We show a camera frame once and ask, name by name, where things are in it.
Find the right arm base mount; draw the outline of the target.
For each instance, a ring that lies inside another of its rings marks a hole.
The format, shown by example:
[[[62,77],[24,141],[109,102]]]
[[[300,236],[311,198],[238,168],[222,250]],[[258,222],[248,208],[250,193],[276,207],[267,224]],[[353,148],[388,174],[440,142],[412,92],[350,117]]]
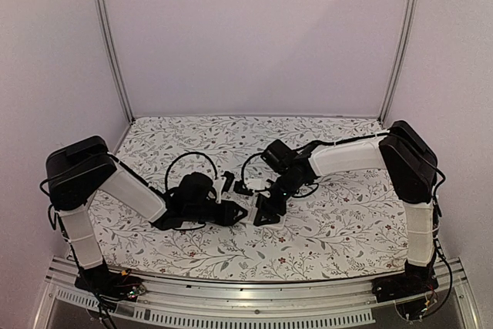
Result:
[[[399,300],[417,294],[423,294],[438,288],[438,280],[434,271],[417,272],[405,271],[388,277],[379,277],[372,280],[371,293],[377,302]]]

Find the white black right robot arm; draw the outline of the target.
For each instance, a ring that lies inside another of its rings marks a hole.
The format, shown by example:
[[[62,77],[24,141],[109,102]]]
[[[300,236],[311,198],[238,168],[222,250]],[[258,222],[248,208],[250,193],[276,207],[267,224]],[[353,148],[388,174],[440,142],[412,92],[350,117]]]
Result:
[[[287,202],[301,188],[336,173],[375,170],[390,180],[394,196],[403,204],[407,222],[407,256],[398,288],[416,294],[428,282],[438,257],[436,239],[442,216],[438,191],[446,180],[433,149],[404,121],[377,133],[339,139],[314,139],[294,149],[280,139],[257,153],[277,175],[275,180],[250,179],[240,170],[238,186],[256,194],[258,216],[276,223]]]

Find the white remote control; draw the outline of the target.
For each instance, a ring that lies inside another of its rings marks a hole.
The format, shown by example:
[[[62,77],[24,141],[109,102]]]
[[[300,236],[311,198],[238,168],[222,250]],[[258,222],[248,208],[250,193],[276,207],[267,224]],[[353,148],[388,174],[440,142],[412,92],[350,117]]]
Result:
[[[274,230],[282,230],[286,217],[266,213],[257,208],[248,211],[247,216],[240,223],[255,227],[266,227]]]

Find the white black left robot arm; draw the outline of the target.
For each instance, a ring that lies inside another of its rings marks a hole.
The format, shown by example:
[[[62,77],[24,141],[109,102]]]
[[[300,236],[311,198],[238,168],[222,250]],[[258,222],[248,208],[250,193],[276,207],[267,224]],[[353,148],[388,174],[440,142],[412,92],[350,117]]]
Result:
[[[127,207],[152,228],[168,231],[187,223],[211,223],[231,227],[243,221],[247,210],[223,198],[231,175],[193,172],[178,186],[159,190],[109,151],[100,136],[90,136],[50,153],[45,160],[45,179],[40,190],[49,205],[72,255],[85,271],[86,283],[99,294],[114,287],[107,271],[91,214],[93,204],[103,196]]]

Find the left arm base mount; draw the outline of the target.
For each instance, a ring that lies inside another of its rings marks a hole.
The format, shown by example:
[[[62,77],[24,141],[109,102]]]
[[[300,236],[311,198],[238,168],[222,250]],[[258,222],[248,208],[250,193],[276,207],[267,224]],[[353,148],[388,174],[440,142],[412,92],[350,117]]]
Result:
[[[88,270],[81,269],[75,280],[75,286],[112,301],[136,301],[139,296],[146,293],[143,280],[132,275],[130,269],[112,272],[106,265]]]

